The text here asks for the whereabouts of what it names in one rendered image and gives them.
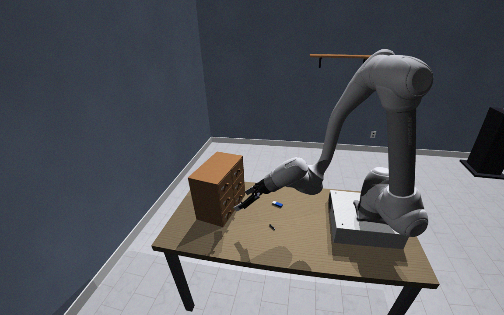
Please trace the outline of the brown wooden chest of drawers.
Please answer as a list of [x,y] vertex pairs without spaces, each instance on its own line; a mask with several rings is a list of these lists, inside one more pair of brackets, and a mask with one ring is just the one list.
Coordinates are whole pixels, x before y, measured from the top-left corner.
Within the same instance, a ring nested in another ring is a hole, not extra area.
[[189,177],[196,219],[224,227],[218,184],[242,159],[241,155],[215,152]]

